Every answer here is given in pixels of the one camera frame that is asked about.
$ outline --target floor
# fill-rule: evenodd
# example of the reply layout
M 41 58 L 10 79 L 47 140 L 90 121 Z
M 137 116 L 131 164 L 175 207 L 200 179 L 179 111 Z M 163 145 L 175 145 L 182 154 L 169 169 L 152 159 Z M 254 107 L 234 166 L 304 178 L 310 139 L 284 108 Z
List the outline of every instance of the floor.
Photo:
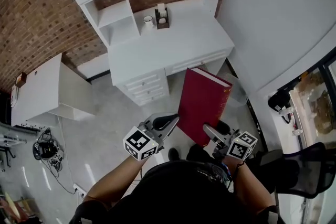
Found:
M 222 77 L 228 72 L 227 66 L 223 65 L 218 75 Z M 61 119 L 62 128 L 56 126 L 51 129 L 53 136 L 66 151 L 63 170 L 58 178 L 64 187 L 73 191 L 72 185 L 76 183 L 88 191 L 96 181 L 128 157 L 122 146 L 123 137 L 134 125 L 138 125 L 152 113 L 176 112 L 184 76 L 185 72 L 169 76 L 171 96 L 143 107 L 137 106 L 118 88 L 113 87 L 109 75 L 94 80 L 92 86 L 97 115 L 81 122 Z M 221 119 L 233 129 L 240 128 L 258 136 L 247 106 L 235 108 L 231 104 L 229 100 Z M 36 137 L 24 137 L 27 144 L 13 148 L 17 157 L 11 160 L 11 168 L 0 172 L 0 184 L 13 200 L 20 197 L 34 198 L 45 223 L 68 223 L 78 205 L 78 196 L 62 189 L 50 171 L 34 159 L 31 152 Z M 175 128 L 165 140 L 162 155 L 151 157 L 145 164 L 143 173 L 157 163 L 167 161 L 169 148 L 176 147 L 181 157 L 185 158 L 193 144 L 179 128 Z M 212 148 L 213 145 L 208 146 L 210 153 Z M 255 151 L 260 149 L 261 143 L 258 142 Z M 136 183 L 131 185 L 128 192 L 131 192 L 135 185 Z

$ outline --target white desk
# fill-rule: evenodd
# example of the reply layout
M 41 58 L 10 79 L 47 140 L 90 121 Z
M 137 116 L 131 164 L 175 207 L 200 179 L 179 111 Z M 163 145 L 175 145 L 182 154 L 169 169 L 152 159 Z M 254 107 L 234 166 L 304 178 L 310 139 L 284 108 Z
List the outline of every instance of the white desk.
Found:
M 154 8 L 135 13 L 140 38 L 108 49 L 112 83 L 136 104 L 169 95 L 166 76 L 205 64 L 217 74 L 234 47 L 203 0 L 167 4 L 170 27 L 148 29 L 142 18 Z
M 94 115 L 91 84 L 66 67 L 61 57 L 55 56 L 27 76 L 12 108 L 12 126 L 54 126 L 56 115 L 73 120 Z

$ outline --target hand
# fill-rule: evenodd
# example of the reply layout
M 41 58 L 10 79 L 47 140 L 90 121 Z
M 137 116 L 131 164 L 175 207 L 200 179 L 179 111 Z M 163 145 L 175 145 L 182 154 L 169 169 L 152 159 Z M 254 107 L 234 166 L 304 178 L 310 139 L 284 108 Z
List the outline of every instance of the hand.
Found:
M 236 173 L 237 165 L 243 164 L 244 161 L 241 159 L 236 159 L 231 156 L 225 156 L 222 159 L 222 163 L 224 163 L 230 170 L 231 175 L 234 175 Z

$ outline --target human arm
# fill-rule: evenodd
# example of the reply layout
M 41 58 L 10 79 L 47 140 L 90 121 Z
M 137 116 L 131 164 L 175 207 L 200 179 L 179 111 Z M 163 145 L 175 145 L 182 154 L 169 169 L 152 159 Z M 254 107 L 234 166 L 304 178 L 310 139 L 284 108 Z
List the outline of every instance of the human arm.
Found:
M 98 200 L 114 206 L 125 194 L 147 159 L 137 161 L 129 156 L 117 168 L 100 179 L 88 192 L 84 201 Z
M 253 213 L 258 214 L 264 209 L 275 205 L 268 190 L 242 160 L 225 156 L 222 162 L 227 165 L 234 178 L 234 188 L 237 197 Z

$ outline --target black mesh chair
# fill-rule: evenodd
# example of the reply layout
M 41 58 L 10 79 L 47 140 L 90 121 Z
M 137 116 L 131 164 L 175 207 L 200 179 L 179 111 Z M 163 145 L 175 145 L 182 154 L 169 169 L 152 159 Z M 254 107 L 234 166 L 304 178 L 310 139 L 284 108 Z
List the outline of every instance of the black mesh chair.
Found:
M 270 193 L 276 190 L 309 199 L 326 191 L 336 173 L 336 157 L 327 152 L 323 143 L 292 154 L 257 154 L 246 163 Z

